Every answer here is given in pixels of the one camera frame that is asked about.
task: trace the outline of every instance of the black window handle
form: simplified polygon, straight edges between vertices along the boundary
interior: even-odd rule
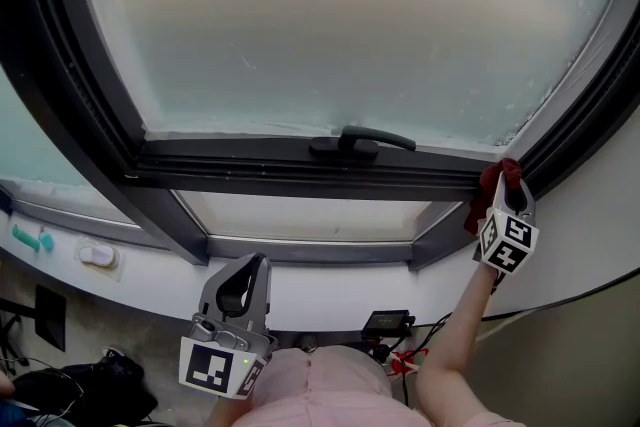
[[[374,160],[380,147],[377,142],[416,151],[416,143],[411,139],[373,128],[347,125],[342,135],[336,137],[315,137],[309,144],[309,152],[317,158]]]
[[[342,129],[342,135],[338,139],[338,148],[341,150],[353,150],[360,139],[378,141],[380,143],[398,146],[409,151],[416,151],[416,142],[401,135],[391,134],[375,128],[356,127],[347,125]]]

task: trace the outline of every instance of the teal object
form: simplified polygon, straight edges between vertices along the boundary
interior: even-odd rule
[[[53,237],[46,231],[40,232],[38,240],[40,241],[40,244],[42,244],[42,247],[45,248],[45,250],[51,251],[53,249]]]
[[[11,234],[23,244],[26,244],[27,246],[33,248],[34,251],[38,251],[38,249],[40,249],[40,242],[38,242],[36,238],[29,235],[26,231],[22,231],[17,226],[13,227],[13,230],[11,230]]]
[[[42,131],[0,67],[0,175],[18,184],[41,181],[89,187]]]

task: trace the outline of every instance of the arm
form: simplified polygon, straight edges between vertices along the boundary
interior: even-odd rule
[[[436,425],[463,427],[478,413],[487,411],[469,388],[463,373],[496,275],[492,267],[478,265],[420,367],[416,380],[418,399],[427,417]]]
[[[16,387],[5,373],[0,371],[0,397],[10,397],[14,391]]]
[[[245,400],[220,397],[213,406],[205,427],[231,427],[240,417],[251,411],[251,396]]]

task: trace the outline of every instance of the floor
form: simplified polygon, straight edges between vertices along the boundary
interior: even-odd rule
[[[95,297],[13,258],[1,259],[0,296],[33,306],[36,283],[67,298],[67,350],[61,352],[49,345],[35,334],[34,322],[23,319],[22,326],[14,327],[12,334],[15,345],[25,356],[62,367],[98,361],[102,347],[114,345],[145,369],[147,387],[159,403],[151,414],[153,420],[177,427],[203,425],[211,412],[211,395],[177,381],[180,337],[188,334],[189,322]],[[33,363],[33,368],[41,367]]]
[[[180,337],[189,322],[92,296],[12,257],[0,257],[0,297],[32,306],[38,283],[67,298],[67,351],[36,336],[33,321],[24,319],[13,335],[25,356],[60,367],[97,361],[103,346],[115,345],[144,367],[147,386],[159,402],[153,420],[202,426],[213,398],[177,382]],[[529,427],[631,427],[640,419],[639,303],[637,276],[505,327],[478,344],[469,375],[472,388],[487,407]],[[482,329],[499,323],[483,323]],[[293,338],[280,336],[285,346]],[[354,336],[327,335],[320,343]],[[408,382],[413,403],[413,379]],[[399,384],[394,396],[400,400]]]

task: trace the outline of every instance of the window pane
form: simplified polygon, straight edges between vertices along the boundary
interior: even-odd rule
[[[182,191],[210,234],[314,241],[410,241],[429,203]]]
[[[153,137],[359,124],[436,145],[508,141],[609,2],[91,1]]]
[[[64,158],[0,68],[0,185],[14,198],[114,221],[131,222]]]

